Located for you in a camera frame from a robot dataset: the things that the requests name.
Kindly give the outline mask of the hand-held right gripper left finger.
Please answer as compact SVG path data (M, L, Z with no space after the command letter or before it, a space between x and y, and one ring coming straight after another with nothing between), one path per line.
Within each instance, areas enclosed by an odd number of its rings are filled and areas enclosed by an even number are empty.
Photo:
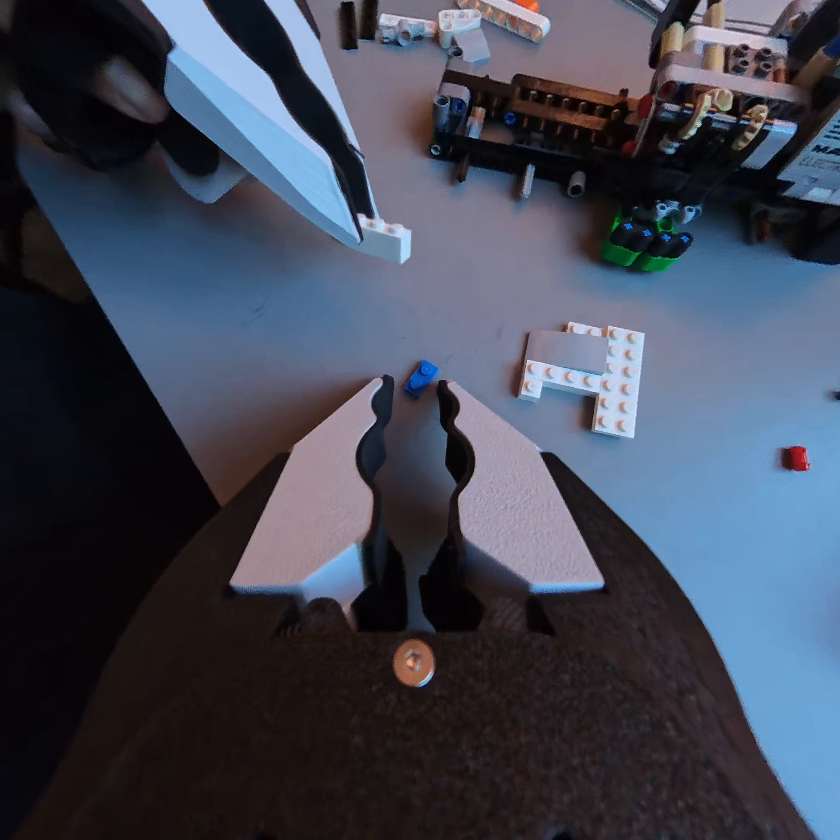
M361 631L403 628L403 561L375 474L394 381L374 378L290 450L229 586L349 608Z

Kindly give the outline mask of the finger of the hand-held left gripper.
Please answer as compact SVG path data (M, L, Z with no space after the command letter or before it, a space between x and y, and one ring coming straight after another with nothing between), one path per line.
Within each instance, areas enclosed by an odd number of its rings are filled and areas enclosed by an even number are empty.
M172 43L173 109L300 215L360 246L364 157L308 3L143 5Z
M362 145L344 105L337 72L302 2L264 2L266 72L282 104L324 152L353 211L378 217Z

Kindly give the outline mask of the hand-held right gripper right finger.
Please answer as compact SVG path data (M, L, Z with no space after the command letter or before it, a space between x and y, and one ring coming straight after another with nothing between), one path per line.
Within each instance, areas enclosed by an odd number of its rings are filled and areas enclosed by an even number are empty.
M437 399L455 489L446 538L419 580L434 630L477 628L497 598L603 591L548 454L454 381Z

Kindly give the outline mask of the white lego plate assembly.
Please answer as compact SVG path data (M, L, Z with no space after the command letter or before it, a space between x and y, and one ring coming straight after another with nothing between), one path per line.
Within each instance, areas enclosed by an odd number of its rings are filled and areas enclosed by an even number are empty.
M591 430L633 439L645 336L613 325L568 322L528 334L518 398L537 403L555 390L593 397Z

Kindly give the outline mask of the small blue lego piece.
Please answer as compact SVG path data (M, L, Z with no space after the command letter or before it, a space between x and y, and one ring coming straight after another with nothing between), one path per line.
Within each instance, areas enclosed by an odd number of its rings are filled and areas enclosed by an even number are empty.
M427 388L434 383L439 373L439 368L429 360L421 360L416 369L407 377L404 385L404 393L413 399L420 399Z

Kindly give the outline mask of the white long lego plate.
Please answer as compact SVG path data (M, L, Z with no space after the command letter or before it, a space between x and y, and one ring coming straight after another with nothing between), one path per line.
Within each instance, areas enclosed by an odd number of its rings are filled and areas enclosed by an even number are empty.
M404 264L410 258L413 241L411 229L362 213L358 213L358 220L362 232L362 240L357 248L360 253L397 265Z

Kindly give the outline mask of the white lego connector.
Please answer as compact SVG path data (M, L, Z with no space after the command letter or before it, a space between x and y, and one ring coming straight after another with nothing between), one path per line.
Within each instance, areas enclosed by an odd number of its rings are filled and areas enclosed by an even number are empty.
M398 14L380 14L374 38L383 44L408 46L422 39L435 40L438 24L433 20L405 17Z

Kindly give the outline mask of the white angled lego piece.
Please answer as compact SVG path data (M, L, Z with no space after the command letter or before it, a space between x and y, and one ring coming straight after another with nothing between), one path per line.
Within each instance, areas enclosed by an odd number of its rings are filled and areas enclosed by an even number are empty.
M482 13L476 8L442 9L437 14L437 42L449 49L456 35L480 28Z

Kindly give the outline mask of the white long lego beam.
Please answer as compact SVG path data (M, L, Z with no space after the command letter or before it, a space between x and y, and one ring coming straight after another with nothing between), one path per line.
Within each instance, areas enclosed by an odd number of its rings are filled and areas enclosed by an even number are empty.
M475 9L489 23L534 44L550 32L550 20L530 8L511 1L456 1L461 9Z

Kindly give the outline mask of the partly built lego technic vehicle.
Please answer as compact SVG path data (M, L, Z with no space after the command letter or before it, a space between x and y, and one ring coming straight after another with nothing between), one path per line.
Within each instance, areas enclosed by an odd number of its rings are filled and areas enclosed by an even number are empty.
M446 70L429 153L565 188L581 170L617 208L728 203L749 242L779 229L793 257L837 266L838 2L790 2L767 35L730 28L723 2L696 23L698 5L660 14L640 98Z

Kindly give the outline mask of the green black lego technic assembly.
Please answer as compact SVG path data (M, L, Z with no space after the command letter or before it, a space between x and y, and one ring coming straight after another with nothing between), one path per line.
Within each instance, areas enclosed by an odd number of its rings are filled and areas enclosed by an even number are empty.
M672 267L692 246L687 226L702 211L699 204L657 201L621 205L599 257L605 263L639 272L662 272Z

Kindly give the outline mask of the person's left hand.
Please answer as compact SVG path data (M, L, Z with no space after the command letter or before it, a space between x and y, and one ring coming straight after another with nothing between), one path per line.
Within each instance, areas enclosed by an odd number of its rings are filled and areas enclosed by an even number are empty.
M170 113L167 100L121 56L108 59L91 83L93 95L124 116L147 124L160 124Z

